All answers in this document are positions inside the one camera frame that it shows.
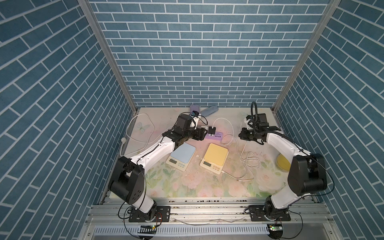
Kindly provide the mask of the blue top kitchen scale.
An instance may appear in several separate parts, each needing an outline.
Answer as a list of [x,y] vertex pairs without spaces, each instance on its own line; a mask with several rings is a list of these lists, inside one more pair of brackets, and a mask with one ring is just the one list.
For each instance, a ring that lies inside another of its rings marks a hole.
[[166,160],[166,164],[177,170],[185,172],[195,152],[196,147],[184,143],[170,154]]

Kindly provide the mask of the black charger adapter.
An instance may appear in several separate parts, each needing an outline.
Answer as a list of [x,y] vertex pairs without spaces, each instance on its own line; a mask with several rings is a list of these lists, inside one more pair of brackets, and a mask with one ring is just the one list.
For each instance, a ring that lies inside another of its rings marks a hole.
[[214,135],[216,133],[216,127],[209,127],[208,128],[208,134]]

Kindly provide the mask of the purple power strip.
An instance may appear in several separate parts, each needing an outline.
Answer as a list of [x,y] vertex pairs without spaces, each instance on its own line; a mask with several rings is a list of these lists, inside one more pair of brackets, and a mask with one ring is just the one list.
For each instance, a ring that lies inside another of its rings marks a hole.
[[207,134],[205,136],[205,139],[208,140],[215,140],[215,141],[221,141],[223,139],[223,133],[221,132],[215,132],[214,134]]

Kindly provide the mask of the yellow top kitchen scale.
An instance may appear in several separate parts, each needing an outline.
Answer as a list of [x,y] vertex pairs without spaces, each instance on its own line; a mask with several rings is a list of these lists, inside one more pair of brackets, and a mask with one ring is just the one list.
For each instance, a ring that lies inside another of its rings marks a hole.
[[217,175],[220,175],[227,160],[228,154],[228,149],[211,143],[200,163],[200,166]]

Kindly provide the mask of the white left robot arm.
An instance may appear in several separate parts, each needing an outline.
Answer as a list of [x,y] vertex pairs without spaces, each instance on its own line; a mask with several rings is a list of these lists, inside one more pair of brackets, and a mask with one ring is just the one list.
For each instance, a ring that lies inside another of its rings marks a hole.
[[162,133],[154,145],[135,156],[120,157],[112,172],[108,190],[137,209],[146,220],[151,220],[156,214],[157,203],[146,193],[146,172],[184,142],[190,139],[204,140],[208,130],[198,127],[202,117],[196,111],[181,113],[172,128]]

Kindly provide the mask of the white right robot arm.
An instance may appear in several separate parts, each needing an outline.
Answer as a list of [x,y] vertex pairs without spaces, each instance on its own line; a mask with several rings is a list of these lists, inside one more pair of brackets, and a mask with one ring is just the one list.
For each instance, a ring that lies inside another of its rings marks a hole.
[[265,211],[285,210],[303,197],[327,189],[325,159],[312,154],[285,136],[281,129],[270,126],[265,114],[251,114],[245,118],[239,138],[260,145],[267,143],[274,147],[290,163],[288,185],[267,197]]

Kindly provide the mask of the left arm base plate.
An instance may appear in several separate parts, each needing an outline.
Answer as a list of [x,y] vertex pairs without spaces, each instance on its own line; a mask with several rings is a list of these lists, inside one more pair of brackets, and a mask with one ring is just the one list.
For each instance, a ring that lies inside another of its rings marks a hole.
[[171,207],[170,206],[154,206],[148,213],[143,213],[137,208],[130,211],[130,223],[144,223],[144,222],[169,222]]

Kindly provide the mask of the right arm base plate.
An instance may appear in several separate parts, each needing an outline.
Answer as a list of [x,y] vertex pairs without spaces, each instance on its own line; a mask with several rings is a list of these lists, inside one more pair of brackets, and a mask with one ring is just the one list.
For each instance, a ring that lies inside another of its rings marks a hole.
[[252,222],[289,222],[291,216],[288,209],[276,209],[271,206],[253,205],[245,209]]

